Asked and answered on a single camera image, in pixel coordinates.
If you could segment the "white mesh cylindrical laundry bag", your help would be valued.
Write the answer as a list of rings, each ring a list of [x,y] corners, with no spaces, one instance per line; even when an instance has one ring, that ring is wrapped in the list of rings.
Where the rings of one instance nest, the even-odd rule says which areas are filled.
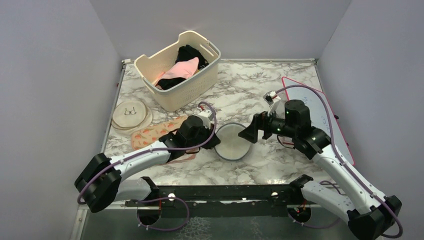
[[[245,128],[243,124],[230,122],[216,131],[220,143],[214,147],[214,151],[221,159],[236,162],[249,153],[252,143],[238,136]]]

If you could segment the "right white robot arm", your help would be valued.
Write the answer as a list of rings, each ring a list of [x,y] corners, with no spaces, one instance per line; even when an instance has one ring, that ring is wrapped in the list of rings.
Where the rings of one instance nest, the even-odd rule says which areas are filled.
[[[264,140],[272,135],[291,138],[294,148],[327,172],[345,196],[303,174],[289,184],[289,199],[296,204],[307,200],[320,205],[347,223],[359,240],[383,236],[397,221],[401,201],[375,188],[341,156],[331,137],[312,126],[310,109],[303,101],[289,100],[284,110],[285,118],[266,111],[255,114],[251,124],[239,132],[239,137],[253,144],[258,141],[259,131],[263,131]]]

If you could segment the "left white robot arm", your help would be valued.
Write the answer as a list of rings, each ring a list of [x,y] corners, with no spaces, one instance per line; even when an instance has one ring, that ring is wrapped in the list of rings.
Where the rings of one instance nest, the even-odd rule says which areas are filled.
[[[127,153],[107,157],[96,154],[74,182],[77,202],[97,213],[116,200],[120,184],[127,178],[156,165],[174,161],[190,150],[210,150],[220,144],[216,136],[216,115],[203,110],[190,115],[179,128],[161,136],[150,145]]]

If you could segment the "floral peach mesh laundry bag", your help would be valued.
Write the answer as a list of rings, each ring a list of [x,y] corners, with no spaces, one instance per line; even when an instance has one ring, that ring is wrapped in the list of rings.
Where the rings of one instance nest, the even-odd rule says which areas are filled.
[[[157,141],[161,136],[179,128],[188,115],[178,116],[170,121],[150,125],[132,133],[130,145],[134,151],[140,150]]]

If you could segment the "cream perforated laundry basket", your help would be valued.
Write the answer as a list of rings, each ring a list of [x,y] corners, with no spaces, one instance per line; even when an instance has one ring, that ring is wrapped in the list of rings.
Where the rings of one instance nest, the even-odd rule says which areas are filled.
[[[221,51],[199,33],[188,30],[153,54],[139,56],[134,66],[153,98],[174,112],[197,99],[218,81]]]

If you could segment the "round beige bra wash bag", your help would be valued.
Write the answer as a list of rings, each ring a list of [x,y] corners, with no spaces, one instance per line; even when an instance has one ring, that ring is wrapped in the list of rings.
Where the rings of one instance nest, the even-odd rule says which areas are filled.
[[[128,100],[118,104],[112,114],[111,126],[117,134],[130,136],[146,128],[153,121],[151,109],[140,100]]]

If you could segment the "small red white card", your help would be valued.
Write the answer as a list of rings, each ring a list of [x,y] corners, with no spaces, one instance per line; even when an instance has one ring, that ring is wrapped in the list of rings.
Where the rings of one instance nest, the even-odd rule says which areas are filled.
[[[291,146],[294,145],[292,138],[287,137],[287,136],[282,137],[282,142],[283,142],[284,145],[291,145]]]

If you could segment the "pink framed whiteboard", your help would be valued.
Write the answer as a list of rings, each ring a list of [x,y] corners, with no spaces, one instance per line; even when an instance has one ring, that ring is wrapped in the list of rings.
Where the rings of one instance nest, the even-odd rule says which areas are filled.
[[[285,76],[282,77],[281,81],[284,87],[290,87],[284,91],[286,98],[304,102],[309,108],[311,123],[314,127],[324,130],[328,135],[331,134],[330,129],[332,129],[333,139],[340,155],[354,165],[355,160],[349,149],[348,142],[344,138],[326,95],[318,89]]]

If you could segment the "pink garment in basket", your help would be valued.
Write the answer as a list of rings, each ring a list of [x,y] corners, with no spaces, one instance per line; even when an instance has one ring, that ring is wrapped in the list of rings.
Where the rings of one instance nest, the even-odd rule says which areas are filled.
[[[194,57],[188,61],[179,61],[172,66],[168,71],[161,73],[157,80],[183,78],[188,79],[198,71],[199,58]]]

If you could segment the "black garment in basket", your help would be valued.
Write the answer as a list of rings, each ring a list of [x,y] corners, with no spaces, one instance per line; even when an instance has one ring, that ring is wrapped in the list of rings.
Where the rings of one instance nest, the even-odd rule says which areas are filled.
[[[199,59],[198,68],[197,68],[198,71],[196,73],[198,73],[200,70],[202,70],[203,68],[205,68],[209,65],[209,62],[204,58],[204,56],[197,49],[193,48],[192,46],[190,46],[188,44],[185,45],[185,46],[181,46],[178,49],[178,54],[177,54],[174,65],[177,62],[189,61],[189,60],[191,60],[195,57],[198,57],[198,59]],[[169,90],[169,89],[181,84],[182,82],[184,82],[188,79],[184,79],[184,78],[180,78],[180,77],[172,78],[172,79],[160,79],[160,80],[156,79],[153,82],[153,85],[159,90]]]

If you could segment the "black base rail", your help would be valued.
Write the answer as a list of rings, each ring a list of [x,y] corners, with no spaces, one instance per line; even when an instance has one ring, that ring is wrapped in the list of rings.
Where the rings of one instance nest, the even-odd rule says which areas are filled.
[[[311,218],[310,203],[288,184],[268,185],[161,185],[154,186],[148,202],[127,200],[143,220],[158,218],[293,217]]]

